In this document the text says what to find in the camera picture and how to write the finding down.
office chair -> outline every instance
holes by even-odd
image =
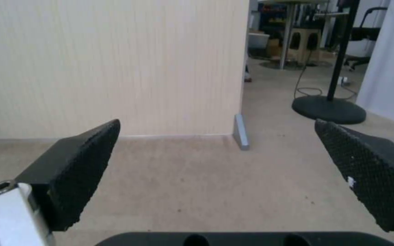
[[[381,28],[366,28],[363,27],[363,24],[364,24],[364,20],[366,20],[366,17],[369,14],[371,14],[373,11],[380,11],[380,10],[387,10],[387,8],[386,7],[369,8],[364,14],[364,18],[361,21],[360,27],[352,28],[351,38],[349,39],[349,41],[361,41],[363,39],[376,41],[380,34]],[[370,56],[366,56],[366,57],[351,56],[346,58],[346,60],[344,61],[344,65],[349,66],[349,71],[354,71],[355,66],[367,64],[369,63],[369,61],[370,61]]]

stand base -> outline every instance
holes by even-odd
[[[325,96],[299,97],[291,107],[307,118],[336,124],[358,124],[366,120],[366,111],[359,106],[342,99],[328,101]]]

black gripper pad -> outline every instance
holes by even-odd
[[[97,189],[119,135],[119,120],[58,140],[17,182],[33,187],[33,196],[52,231],[66,231],[79,221]]]
[[[394,231],[394,143],[322,120],[315,130],[352,191],[386,232]]]

